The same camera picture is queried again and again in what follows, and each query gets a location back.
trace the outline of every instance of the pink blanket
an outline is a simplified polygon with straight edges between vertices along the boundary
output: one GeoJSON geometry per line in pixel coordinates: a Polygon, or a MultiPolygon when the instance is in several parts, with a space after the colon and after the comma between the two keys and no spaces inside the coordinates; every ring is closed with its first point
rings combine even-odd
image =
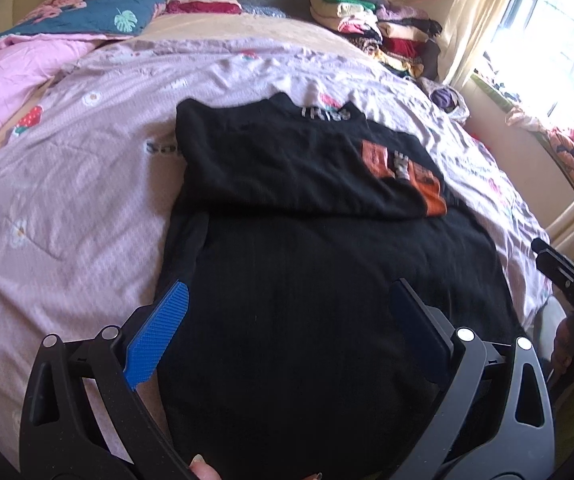
{"type": "Polygon", "coordinates": [[[39,85],[90,53],[103,34],[37,34],[0,38],[0,128],[39,85]]]}

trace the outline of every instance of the blue gripper pad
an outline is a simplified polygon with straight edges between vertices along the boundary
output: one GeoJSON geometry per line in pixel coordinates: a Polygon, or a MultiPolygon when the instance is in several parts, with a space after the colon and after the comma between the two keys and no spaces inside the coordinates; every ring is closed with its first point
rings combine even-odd
{"type": "Polygon", "coordinates": [[[155,307],[127,347],[125,378],[134,390],[148,381],[158,366],[167,345],[182,323],[189,306],[189,290],[176,282],[155,307]]]}

